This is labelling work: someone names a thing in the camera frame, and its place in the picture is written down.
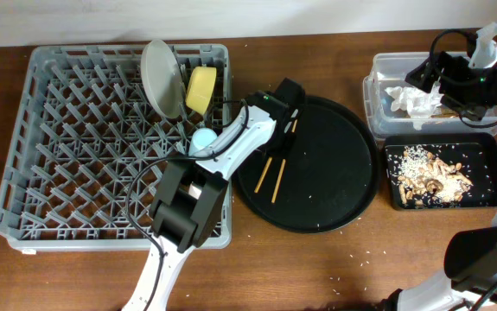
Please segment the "wooden chopstick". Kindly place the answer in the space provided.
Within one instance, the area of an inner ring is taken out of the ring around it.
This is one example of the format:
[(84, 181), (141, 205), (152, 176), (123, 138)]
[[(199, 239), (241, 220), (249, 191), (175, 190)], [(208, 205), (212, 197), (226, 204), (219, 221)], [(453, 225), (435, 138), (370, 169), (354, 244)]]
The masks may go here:
[(268, 159), (267, 159), (267, 161), (266, 161), (266, 163), (265, 163), (265, 165), (264, 165), (264, 167), (263, 167), (262, 173), (261, 173), (261, 175), (260, 175), (260, 177), (258, 179), (258, 183), (257, 183), (257, 185), (256, 185), (256, 187), (254, 189), (254, 193), (255, 194), (257, 194), (259, 192), (259, 190), (260, 190), (260, 188), (261, 188), (261, 186), (262, 186), (262, 184), (264, 182), (264, 179), (265, 179), (265, 177), (267, 175), (269, 167), (270, 167), (270, 165), (272, 163), (272, 160), (273, 160), (273, 158), (271, 156), (269, 156)]
[[(297, 123), (298, 123), (298, 120), (295, 119), (295, 121), (294, 121), (294, 123), (292, 124), (292, 127), (291, 127), (291, 133), (295, 133), (296, 127), (297, 127)], [(283, 179), (285, 166), (286, 166), (286, 158), (282, 159), (281, 166), (280, 166), (280, 169), (279, 169), (279, 172), (278, 172), (278, 175), (277, 175), (276, 185), (275, 185), (274, 192), (273, 192), (273, 195), (272, 195), (272, 198), (271, 198), (271, 203), (272, 204), (275, 204), (275, 202), (277, 200), (277, 194), (278, 194), (278, 191), (279, 191), (282, 179)]]

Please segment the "white paper napkin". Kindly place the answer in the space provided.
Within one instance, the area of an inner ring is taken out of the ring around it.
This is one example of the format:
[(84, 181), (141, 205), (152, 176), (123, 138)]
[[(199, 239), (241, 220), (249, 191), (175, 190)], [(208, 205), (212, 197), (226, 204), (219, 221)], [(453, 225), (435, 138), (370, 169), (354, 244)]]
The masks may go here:
[(405, 111), (415, 130), (421, 130), (425, 119), (441, 115), (443, 95), (440, 84), (435, 83), (430, 92), (423, 92), (414, 86), (387, 87), (386, 93), (393, 98), (391, 111)]

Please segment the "light blue plastic cup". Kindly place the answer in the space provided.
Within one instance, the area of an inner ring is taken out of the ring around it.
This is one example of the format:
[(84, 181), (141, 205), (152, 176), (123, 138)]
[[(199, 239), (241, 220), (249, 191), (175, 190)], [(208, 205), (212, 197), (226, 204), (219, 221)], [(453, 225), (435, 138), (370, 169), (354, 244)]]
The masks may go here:
[(200, 128), (194, 132), (191, 138), (188, 154), (195, 155), (205, 149), (217, 139), (217, 134), (209, 128)]

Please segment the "yellow bowl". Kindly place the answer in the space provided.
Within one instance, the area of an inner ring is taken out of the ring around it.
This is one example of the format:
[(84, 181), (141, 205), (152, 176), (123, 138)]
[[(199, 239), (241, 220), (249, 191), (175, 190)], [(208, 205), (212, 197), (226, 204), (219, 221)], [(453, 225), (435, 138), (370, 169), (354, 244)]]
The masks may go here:
[(189, 80), (186, 106), (204, 115), (210, 105), (216, 80), (217, 69), (215, 67), (196, 67)]

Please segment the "golden brown food scraps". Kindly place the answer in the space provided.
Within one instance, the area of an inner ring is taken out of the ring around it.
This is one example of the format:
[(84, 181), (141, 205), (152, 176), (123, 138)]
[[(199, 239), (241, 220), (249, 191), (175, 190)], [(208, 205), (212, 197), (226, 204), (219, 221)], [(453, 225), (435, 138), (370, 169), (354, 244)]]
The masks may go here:
[(404, 209), (459, 206), (475, 184), (462, 172), (421, 145), (403, 147), (389, 155), (394, 194)]

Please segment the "white ceramic plate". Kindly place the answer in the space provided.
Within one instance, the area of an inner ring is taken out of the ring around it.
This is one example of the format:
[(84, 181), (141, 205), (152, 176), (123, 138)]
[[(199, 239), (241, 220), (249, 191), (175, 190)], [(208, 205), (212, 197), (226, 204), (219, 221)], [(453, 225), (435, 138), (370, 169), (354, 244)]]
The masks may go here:
[(146, 98), (158, 115), (178, 118), (184, 101), (182, 74), (172, 49), (162, 40), (148, 43), (142, 52), (141, 79)]

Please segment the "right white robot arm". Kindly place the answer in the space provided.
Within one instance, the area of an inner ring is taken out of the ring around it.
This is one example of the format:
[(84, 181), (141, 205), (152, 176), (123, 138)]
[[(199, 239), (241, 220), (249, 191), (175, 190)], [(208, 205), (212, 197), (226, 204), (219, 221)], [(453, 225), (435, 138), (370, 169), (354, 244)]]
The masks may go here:
[[(482, 128), (485, 111), (497, 105), (497, 24), (460, 30), (467, 58), (429, 51), (405, 80), (423, 92), (440, 85), (442, 101), (471, 128)], [(478, 310), (497, 304), (497, 212), (487, 228), (458, 232), (449, 242), (443, 270), (411, 289), (397, 289), (380, 310)]]

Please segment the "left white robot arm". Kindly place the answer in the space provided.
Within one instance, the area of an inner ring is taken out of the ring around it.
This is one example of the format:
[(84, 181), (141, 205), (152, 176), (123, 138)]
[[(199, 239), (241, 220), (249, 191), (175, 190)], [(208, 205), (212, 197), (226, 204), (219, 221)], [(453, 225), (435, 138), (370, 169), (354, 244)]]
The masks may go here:
[(166, 156), (149, 216), (150, 241), (143, 272), (126, 310), (164, 310), (171, 290), (194, 249), (201, 247), (221, 220), (229, 181), (256, 149), (279, 149), (292, 130), (306, 95), (303, 91), (257, 91), (241, 100), (241, 111), (206, 148), (194, 155)]

